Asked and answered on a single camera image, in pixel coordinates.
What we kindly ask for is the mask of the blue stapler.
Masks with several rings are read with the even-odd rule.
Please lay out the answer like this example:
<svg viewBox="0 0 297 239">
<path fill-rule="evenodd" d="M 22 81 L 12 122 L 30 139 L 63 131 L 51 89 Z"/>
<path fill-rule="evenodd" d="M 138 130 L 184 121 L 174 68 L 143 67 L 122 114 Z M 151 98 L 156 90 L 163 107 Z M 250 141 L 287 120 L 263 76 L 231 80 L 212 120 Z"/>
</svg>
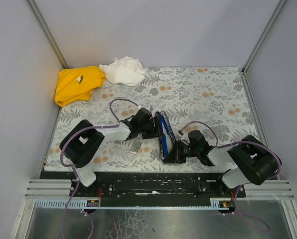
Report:
<svg viewBox="0 0 297 239">
<path fill-rule="evenodd" d="M 159 144 L 159 153 L 162 160 L 170 156 L 170 152 L 175 146 L 176 138 L 172 130 L 166 111 L 155 112 L 157 120 L 157 135 Z"/>
</svg>

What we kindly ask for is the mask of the staple box tray with staples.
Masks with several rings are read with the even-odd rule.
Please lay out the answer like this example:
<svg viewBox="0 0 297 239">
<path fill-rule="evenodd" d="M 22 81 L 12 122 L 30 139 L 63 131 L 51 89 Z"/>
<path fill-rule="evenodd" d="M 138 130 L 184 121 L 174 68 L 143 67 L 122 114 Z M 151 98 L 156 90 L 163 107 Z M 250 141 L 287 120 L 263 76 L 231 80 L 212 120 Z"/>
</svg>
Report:
<svg viewBox="0 0 297 239">
<path fill-rule="evenodd" d="M 134 155 L 137 155 L 137 153 L 138 153 L 138 151 L 139 151 L 142 143 L 143 143 L 143 140 L 142 139 L 138 139 L 138 138 L 135 139 L 134 142 L 133 142 L 133 144 L 132 144 L 132 147 L 131 147 L 130 152 L 132 154 L 134 154 Z"/>
</svg>

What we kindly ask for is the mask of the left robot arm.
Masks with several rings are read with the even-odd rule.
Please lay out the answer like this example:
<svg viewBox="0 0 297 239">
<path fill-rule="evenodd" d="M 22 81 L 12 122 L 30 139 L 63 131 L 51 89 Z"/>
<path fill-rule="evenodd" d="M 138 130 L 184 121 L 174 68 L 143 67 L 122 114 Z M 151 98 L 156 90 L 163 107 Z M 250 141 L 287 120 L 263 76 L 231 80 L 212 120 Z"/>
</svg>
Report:
<svg viewBox="0 0 297 239">
<path fill-rule="evenodd" d="M 71 167 L 80 184 L 89 187 L 97 180 L 90 162 L 100 146 L 107 142 L 128 141 L 139 135 L 142 139 L 161 137 L 159 115 L 140 108 L 131 119 L 104 126 L 92 125 L 84 119 L 61 141 L 60 163 Z"/>
</svg>

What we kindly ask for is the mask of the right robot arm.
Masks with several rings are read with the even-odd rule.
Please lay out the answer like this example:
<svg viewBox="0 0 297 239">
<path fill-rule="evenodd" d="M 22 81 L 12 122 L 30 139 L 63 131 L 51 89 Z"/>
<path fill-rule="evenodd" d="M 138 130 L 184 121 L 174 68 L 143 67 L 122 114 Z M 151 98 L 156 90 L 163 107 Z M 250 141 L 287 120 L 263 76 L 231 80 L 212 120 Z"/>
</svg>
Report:
<svg viewBox="0 0 297 239">
<path fill-rule="evenodd" d="M 196 157 L 208 167 L 234 164 L 236 168 L 221 176 L 222 183 L 229 189 L 249 183 L 259 186 L 281 170 L 280 158 L 251 135 L 223 146 L 211 146 L 199 130 L 191 131 L 188 139 L 176 141 L 163 163 L 185 163 L 187 158 Z"/>
</svg>

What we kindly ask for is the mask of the floral patterned table mat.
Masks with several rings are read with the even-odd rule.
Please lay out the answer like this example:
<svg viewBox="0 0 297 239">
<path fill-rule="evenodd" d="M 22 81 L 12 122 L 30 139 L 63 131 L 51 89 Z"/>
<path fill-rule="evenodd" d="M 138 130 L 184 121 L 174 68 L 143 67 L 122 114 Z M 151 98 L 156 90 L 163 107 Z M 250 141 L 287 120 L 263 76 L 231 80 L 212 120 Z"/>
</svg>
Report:
<svg viewBox="0 0 297 239">
<path fill-rule="evenodd" d="M 165 164 L 161 139 L 170 127 L 176 139 L 200 131 L 210 145 L 258 137 L 255 120 L 236 67 L 148 67 L 134 86 L 105 82 L 87 101 L 64 106 L 54 130 L 44 171 L 69 171 L 71 161 L 61 155 L 65 137 L 82 120 L 95 126 L 114 126 L 123 120 L 140 134 L 130 140 L 100 145 L 90 166 L 107 172 L 224 172 L 231 163 L 204 166 L 197 158 Z"/>
</svg>

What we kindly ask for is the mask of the white crumpled cloth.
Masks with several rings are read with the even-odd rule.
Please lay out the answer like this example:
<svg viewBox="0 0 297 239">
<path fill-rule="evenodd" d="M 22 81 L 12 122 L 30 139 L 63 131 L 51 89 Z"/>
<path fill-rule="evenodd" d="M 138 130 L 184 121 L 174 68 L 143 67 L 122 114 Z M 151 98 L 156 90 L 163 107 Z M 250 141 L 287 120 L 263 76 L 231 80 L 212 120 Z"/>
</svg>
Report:
<svg viewBox="0 0 297 239">
<path fill-rule="evenodd" d="M 99 65 L 106 79 L 113 85 L 122 84 L 127 87 L 139 85 L 145 78 L 146 70 L 138 59 L 126 56 L 109 65 Z"/>
</svg>

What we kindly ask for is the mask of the yellow t-shirt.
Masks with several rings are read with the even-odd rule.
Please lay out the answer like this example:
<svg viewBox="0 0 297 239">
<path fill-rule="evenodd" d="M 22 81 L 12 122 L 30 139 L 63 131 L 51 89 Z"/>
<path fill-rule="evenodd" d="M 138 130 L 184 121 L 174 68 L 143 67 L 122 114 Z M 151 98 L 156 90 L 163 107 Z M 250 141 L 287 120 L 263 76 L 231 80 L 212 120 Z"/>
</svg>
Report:
<svg viewBox="0 0 297 239">
<path fill-rule="evenodd" d="M 105 79 L 97 66 L 63 69 L 58 74 L 54 101 L 60 107 L 74 101 L 88 101 L 93 90 L 101 87 Z"/>
</svg>

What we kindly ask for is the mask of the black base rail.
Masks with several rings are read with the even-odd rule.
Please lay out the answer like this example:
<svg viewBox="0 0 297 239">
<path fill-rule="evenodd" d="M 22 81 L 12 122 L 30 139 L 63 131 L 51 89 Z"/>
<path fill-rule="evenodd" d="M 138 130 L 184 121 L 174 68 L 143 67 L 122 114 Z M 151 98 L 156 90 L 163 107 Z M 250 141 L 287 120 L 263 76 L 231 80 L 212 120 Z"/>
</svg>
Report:
<svg viewBox="0 0 297 239">
<path fill-rule="evenodd" d="M 245 197 L 238 187 L 227 188 L 221 181 L 223 173 L 165 172 L 97 172 L 97 180 L 89 187 L 77 182 L 72 172 L 42 172 L 43 180 L 69 180 L 74 199 L 109 200 L 183 200 L 216 199 L 233 205 L 236 197 Z"/>
</svg>

